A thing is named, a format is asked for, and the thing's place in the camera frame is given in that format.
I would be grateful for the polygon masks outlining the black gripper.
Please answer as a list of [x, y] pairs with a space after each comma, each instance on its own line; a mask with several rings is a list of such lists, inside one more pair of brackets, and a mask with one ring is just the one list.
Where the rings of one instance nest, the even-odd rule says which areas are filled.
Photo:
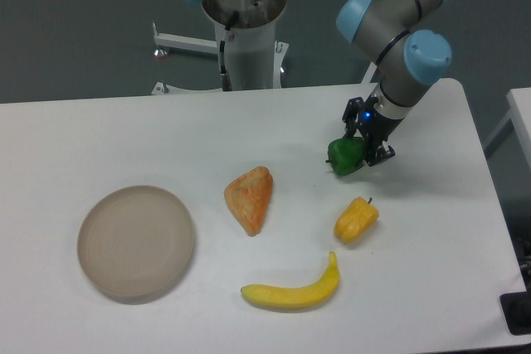
[[344, 138], [356, 135], [364, 139], [363, 165], [377, 166], [396, 155], [394, 148], [387, 143], [391, 133], [402, 119], [391, 119], [377, 111], [375, 97], [363, 100], [362, 97], [348, 101], [343, 112]]

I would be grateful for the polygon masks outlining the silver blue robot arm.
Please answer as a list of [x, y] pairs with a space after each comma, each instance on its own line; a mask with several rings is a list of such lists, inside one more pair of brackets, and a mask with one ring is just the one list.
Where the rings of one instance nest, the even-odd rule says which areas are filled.
[[[268, 89], [274, 84], [275, 24], [287, 0], [184, 0], [201, 6], [215, 27], [221, 87]], [[351, 99], [345, 133], [328, 147], [334, 173], [346, 176], [392, 158], [388, 139], [424, 94], [446, 73], [447, 40], [418, 22], [448, 0], [348, 0], [336, 27], [382, 73], [367, 98]]]

